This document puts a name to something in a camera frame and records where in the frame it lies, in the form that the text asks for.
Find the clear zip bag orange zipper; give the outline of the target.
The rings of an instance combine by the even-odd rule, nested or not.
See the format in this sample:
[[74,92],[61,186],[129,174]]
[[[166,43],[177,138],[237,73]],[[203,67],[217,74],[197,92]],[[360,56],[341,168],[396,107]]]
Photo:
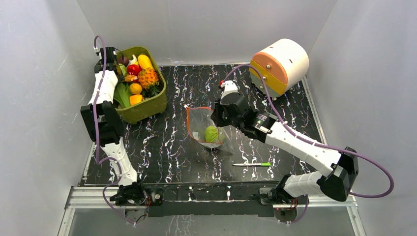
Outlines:
[[206,148],[231,152],[229,136],[211,119],[213,110],[210,107],[184,107],[187,132],[193,140]]

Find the green cabbage toy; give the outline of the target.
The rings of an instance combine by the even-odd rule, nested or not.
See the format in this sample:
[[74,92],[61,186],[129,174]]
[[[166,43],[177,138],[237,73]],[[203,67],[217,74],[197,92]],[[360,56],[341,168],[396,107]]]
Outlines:
[[218,143],[219,142],[219,133],[216,126],[208,126],[204,132],[205,141],[209,143]]

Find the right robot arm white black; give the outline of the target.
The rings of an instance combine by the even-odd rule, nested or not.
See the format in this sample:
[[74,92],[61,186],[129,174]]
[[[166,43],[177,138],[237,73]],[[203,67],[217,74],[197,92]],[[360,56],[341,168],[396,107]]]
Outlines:
[[265,205],[288,204],[310,194],[324,194],[339,202],[347,200],[358,175],[353,149],[335,151],[298,132],[292,135],[276,115],[251,108],[237,92],[215,101],[211,119],[218,127],[233,126],[246,137],[284,150],[315,168],[309,174],[284,175],[274,189],[259,194]]

